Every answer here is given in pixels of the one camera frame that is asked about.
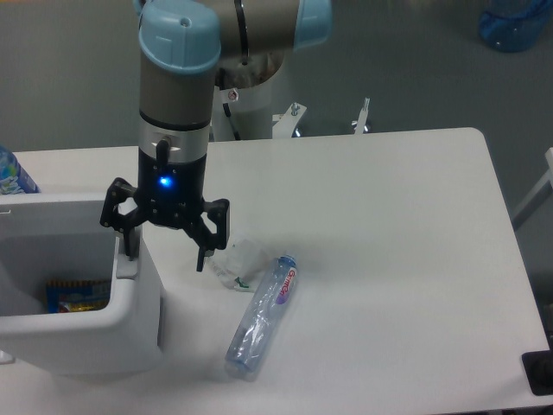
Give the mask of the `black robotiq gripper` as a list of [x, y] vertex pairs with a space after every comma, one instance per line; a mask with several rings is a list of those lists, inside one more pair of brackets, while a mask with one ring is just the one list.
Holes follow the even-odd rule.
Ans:
[[[106, 191], [100, 215], [101, 226], [123, 235], [124, 254], [134, 260], [139, 253], [136, 228], [152, 224], [184, 229], [198, 246], [196, 271], [202, 272], [207, 257], [226, 249], [230, 237], [230, 202], [205, 201], [203, 184], [207, 158], [191, 163], [168, 163], [160, 167], [143, 151], [138, 152], [138, 186], [116, 177]], [[126, 214], [119, 207], [132, 200], [136, 206]]]

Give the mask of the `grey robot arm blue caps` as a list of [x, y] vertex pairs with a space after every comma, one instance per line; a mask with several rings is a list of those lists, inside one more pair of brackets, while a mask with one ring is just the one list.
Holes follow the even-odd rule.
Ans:
[[328, 1], [139, 1], [137, 183], [116, 178], [100, 216], [138, 255], [137, 227], [182, 230], [204, 261], [227, 246], [230, 203], [206, 201], [203, 184], [217, 71], [224, 59], [323, 43]]

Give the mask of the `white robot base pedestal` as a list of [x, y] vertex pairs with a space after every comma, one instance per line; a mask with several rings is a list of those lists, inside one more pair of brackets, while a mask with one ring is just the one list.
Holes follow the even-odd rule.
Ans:
[[219, 63], [213, 93], [212, 135], [215, 142], [272, 137], [272, 86], [284, 52], [254, 54], [246, 61]]

